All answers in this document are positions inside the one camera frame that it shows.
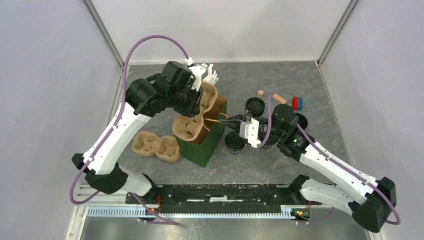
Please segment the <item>black coffee cup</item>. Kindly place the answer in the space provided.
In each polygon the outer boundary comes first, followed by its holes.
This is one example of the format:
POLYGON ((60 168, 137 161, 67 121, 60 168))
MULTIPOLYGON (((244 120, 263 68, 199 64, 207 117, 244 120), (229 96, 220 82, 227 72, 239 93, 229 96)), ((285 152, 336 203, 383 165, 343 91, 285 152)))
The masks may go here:
POLYGON ((309 125, 307 118, 299 112, 296 112, 295 114, 298 116, 298 124, 300 125, 300 127, 303 130, 306 130, 309 125))
POLYGON ((228 151, 234 155, 239 154, 242 150, 243 148, 228 148, 228 151))

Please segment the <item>green paper bag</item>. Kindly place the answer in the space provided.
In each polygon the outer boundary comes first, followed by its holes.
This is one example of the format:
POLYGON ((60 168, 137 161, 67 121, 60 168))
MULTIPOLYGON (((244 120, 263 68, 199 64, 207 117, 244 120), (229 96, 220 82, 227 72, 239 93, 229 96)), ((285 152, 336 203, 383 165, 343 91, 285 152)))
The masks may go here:
POLYGON ((224 134, 225 126, 217 121, 224 118, 226 111, 227 99, 219 94, 211 110, 203 114, 206 120, 201 124, 201 131, 197 138, 186 141, 178 136, 176 137, 181 155, 185 159, 203 168, 207 166, 224 134))

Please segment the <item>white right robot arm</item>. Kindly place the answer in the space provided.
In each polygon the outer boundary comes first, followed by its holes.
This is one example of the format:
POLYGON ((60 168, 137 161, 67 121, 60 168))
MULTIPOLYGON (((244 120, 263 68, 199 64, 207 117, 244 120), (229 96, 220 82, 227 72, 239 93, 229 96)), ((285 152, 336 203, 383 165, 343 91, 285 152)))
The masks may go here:
POLYGON ((277 146, 288 158, 304 164, 328 178, 320 183, 299 175, 289 189, 295 204, 318 202, 350 215, 364 229, 378 233, 384 224, 399 225, 396 185, 377 179, 347 164, 323 147, 301 126, 304 118, 287 104, 278 104, 267 118, 245 113, 222 118, 220 122, 237 132, 253 148, 277 146))

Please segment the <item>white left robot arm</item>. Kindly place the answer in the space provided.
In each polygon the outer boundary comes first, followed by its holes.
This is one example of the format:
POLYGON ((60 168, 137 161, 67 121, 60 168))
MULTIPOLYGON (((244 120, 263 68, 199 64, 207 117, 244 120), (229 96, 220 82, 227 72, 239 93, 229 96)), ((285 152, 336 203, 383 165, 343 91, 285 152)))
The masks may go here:
POLYGON ((118 158, 135 134, 166 108, 185 117, 198 115, 206 73, 205 65, 169 61, 162 72, 133 81, 124 94, 124 102, 95 144, 71 158, 75 167, 85 173, 87 183, 104 194, 123 190, 136 194, 145 204, 153 203, 157 190, 151 181, 121 168, 118 158))

